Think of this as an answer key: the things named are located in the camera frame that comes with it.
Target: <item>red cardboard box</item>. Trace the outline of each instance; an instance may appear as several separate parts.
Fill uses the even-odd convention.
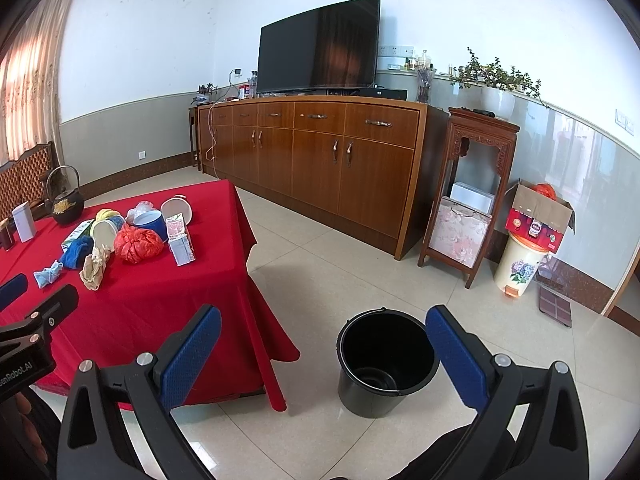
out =
[[[533,186],[525,180],[518,181],[505,227],[542,250],[556,253],[566,229],[575,233],[574,208],[561,198],[551,200],[536,193]]]

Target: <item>trash can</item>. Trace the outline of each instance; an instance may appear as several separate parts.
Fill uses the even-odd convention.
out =
[[[385,415],[420,390],[440,364],[423,323],[384,307],[351,319],[340,331],[337,352],[340,400],[367,418]]]
[[[494,274],[495,284],[508,296],[519,298],[548,254],[526,238],[509,233],[507,247]]]

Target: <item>blue bowl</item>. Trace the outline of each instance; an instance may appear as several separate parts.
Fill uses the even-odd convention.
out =
[[[164,223],[164,218],[162,218],[162,213],[157,209],[153,209],[136,216],[136,219],[133,221],[133,225],[135,225],[136,227],[140,227],[141,229],[151,229],[156,234],[158,234],[163,242],[169,239],[168,235],[166,234],[166,224]]]

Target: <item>carved wooden stand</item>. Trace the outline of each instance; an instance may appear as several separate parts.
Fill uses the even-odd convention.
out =
[[[451,117],[449,118],[449,126],[447,127],[447,140],[444,156],[442,157],[442,165],[440,167],[437,197],[431,206],[431,216],[427,225],[427,231],[425,232],[424,239],[422,240],[422,249],[420,250],[418,266],[421,267],[424,265],[425,256],[445,262],[447,265],[455,267],[456,269],[462,270],[468,274],[465,288],[469,288],[478,273],[480,263],[482,263],[491,235],[494,232],[495,219],[498,211],[500,211],[502,197],[504,196],[509,174],[511,173],[513,153],[516,149],[516,133],[520,130],[520,127],[516,124],[507,123],[499,119],[492,119],[462,108],[450,108],[449,112],[451,113]],[[461,156],[466,155],[470,140],[486,144],[488,146],[494,146],[498,149],[495,172],[500,176],[500,184],[498,185],[498,191],[495,194],[494,204],[490,211],[491,219],[489,221],[489,226],[484,235],[484,239],[482,240],[482,244],[473,267],[467,267],[465,264],[462,264],[453,258],[449,258],[448,256],[429,247],[431,235],[433,234],[433,229],[436,224],[436,218],[438,217],[440,200],[447,193],[450,193],[451,186],[455,182],[456,171],[458,170],[458,161]],[[447,168],[450,160],[452,161],[450,176],[445,182],[447,179]]]

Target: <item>black television screen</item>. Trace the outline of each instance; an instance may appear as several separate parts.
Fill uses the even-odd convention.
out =
[[[265,25],[257,91],[371,85],[379,24],[380,0],[350,0]]]

